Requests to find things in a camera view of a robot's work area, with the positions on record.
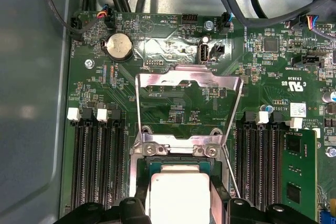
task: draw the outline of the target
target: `ram slot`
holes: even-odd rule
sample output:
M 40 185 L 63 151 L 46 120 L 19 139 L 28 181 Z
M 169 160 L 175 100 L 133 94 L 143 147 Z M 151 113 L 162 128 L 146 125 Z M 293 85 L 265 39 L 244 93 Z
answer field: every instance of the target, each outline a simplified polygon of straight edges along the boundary
M 269 149 L 267 148 L 268 130 L 265 129 L 264 125 L 258 127 L 259 138 L 260 138 L 260 179 L 259 179 L 259 204 L 260 210 L 265 211 L 267 207 L 267 153 Z
M 89 128 L 85 139 L 85 202 L 95 202 L 97 162 L 97 122 Z
M 235 179 L 237 182 L 238 190 L 240 193 L 243 193 L 244 183 L 241 178 L 241 171 L 242 171 L 242 139 L 243 139 L 243 130 L 237 129 L 236 130 L 236 142 L 235 142 Z
M 101 127 L 100 131 L 100 185 L 99 185 L 99 203 L 105 207 L 108 205 L 108 192 L 110 180 L 110 128 Z
M 266 206 L 271 205 L 274 202 L 274 138 L 276 132 L 274 130 L 269 131 L 267 137 L 266 150 L 267 150 L 267 162 L 265 166 L 266 170 Z
M 119 124 L 114 128 L 115 137 L 113 138 L 113 187 L 112 202 L 123 197 L 123 175 L 124 175 L 124 139 L 123 130 Z
M 255 187 L 256 187 L 256 181 L 255 181 L 255 165 L 256 165 L 256 135 L 257 132 L 254 129 L 250 129 L 250 136 L 249 139 L 249 159 L 248 159 L 248 170 L 249 170 L 249 197 L 248 199 L 252 202 L 252 204 L 255 203 Z
M 241 175 L 242 175 L 242 192 L 241 197 L 242 198 L 248 198 L 249 197 L 249 187 L 250 187 L 250 180 L 249 180 L 249 143 L 250 141 L 250 129 L 249 125 L 244 125 L 244 131 L 243 131 L 243 138 L 242 138 L 242 159 L 241 159 Z
M 79 126 L 75 126 L 75 142 L 74 142 L 74 149 L 73 149 L 73 165 L 72 165 L 72 183 L 71 183 L 71 211 L 74 210 L 77 207 L 77 198 L 80 192 L 80 188 L 77 187 L 78 183 L 77 181 L 80 179 L 80 177 L 78 177 L 78 170 L 79 170 L 79 166 L 78 166 L 78 158 L 79 158 L 79 154 L 80 154 L 80 150 L 79 150 L 79 144 L 80 144 L 80 140 L 81 140 L 81 133 L 82 131 L 82 127 Z

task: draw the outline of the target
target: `white slot latch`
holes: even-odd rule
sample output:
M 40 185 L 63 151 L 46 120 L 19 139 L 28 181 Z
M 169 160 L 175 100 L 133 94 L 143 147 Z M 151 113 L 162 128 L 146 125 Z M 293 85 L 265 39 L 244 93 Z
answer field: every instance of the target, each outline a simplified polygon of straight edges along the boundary
M 302 129 L 303 118 L 291 118 L 290 121 L 286 121 L 286 125 L 291 129 Z
M 256 121 L 256 124 L 268 123 L 268 112 L 267 111 L 258 111 L 255 121 Z
M 81 116 L 79 114 L 79 108 L 69 108 L 68 109 L 67 119 L 78 122 L 80 118 Z
M 108 120 L 107 109 L 98 109 L 97 110 L 97 120 L 99 122 L 106 123 Z

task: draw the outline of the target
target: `capacitor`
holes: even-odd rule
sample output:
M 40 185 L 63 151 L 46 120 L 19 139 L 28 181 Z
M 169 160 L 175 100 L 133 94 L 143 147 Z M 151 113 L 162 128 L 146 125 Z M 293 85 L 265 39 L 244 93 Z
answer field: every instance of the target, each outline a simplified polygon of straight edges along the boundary
M 323 102 L 336 102 L 336 92 L 326 92 L 322 95 Z
M 272 114 L 274 112 L 274 108 L 271 105 L 262 105 L 260 106 L 260 111 L 267 111 L 268 114 Z
M 133 42 L 124 33 L 115 33 L 101 43 L 102 50 L 113 61 L 126 61 L 133 56 Z

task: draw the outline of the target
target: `metal retention bracket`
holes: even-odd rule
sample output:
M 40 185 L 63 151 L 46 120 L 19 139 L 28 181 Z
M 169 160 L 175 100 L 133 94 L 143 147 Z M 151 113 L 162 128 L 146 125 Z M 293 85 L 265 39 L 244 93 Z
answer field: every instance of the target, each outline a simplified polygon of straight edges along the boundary
M 224 135 L 220 144 L 224 145 L 229 135 L 233 118 L 239 103 L 243 80 L 238 76 L 215 76 L 204 65 L 177 65 L 164 74 L 140 73 L 135 76 L 136 105 L 138 111 L 138 126 L 141 132 L 140 88 L 147 86 L 177 86 L 181 81 L 196 81 L 200 87 L 225 88 L 235 91 L 235 99 L 231 106 L 228 120 L 224 127 Z

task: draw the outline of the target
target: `dimm slot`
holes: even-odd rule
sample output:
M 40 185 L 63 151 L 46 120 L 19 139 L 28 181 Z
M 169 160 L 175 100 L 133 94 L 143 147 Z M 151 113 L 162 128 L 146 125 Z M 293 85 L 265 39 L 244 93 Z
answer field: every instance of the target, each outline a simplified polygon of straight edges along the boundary
M 78 178 L 78 156 L 79 156 L 79 142 L 80 142 L 80 131 L 81 127 L 75 126 L 75 142 L 74 142 L 74 149 L 73 149 L 73 165 L 72 165 L 72 182 L 71 182 L 71 206 L 70 209 L 73 211 L 76 208 L 77 202 L 77 180 Z

